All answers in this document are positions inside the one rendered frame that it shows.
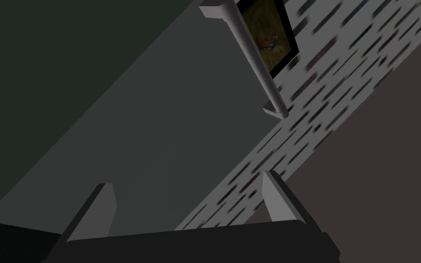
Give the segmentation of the black framed picture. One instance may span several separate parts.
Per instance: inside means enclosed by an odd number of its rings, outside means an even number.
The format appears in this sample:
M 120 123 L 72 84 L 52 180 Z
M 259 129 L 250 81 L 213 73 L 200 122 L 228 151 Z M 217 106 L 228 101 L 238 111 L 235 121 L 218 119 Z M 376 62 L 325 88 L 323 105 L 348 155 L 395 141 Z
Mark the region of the black framed picture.
M 285 0 L 238 0 L 237 7 L 266 68 L 275 78 L 299 54 Z

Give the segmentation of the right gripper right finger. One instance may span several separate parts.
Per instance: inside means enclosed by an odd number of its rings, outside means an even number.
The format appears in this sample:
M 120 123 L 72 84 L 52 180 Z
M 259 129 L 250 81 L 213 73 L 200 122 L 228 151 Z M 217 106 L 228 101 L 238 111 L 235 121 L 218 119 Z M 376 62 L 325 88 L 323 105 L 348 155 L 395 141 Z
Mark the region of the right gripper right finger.
M 293 193 L 275 171 L 264 171 L 262 196 L 272 221 L 298 220 L 306 223 L 291 200 Z

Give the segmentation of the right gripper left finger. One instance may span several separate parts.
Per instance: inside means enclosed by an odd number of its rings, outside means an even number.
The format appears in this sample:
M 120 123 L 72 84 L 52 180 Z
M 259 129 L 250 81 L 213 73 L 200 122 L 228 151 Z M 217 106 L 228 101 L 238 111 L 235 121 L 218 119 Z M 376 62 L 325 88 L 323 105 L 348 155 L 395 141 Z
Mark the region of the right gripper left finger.
M 117 209 L 112 183 L 100 183 L 62 233 L 62 242 L 108 237 Z

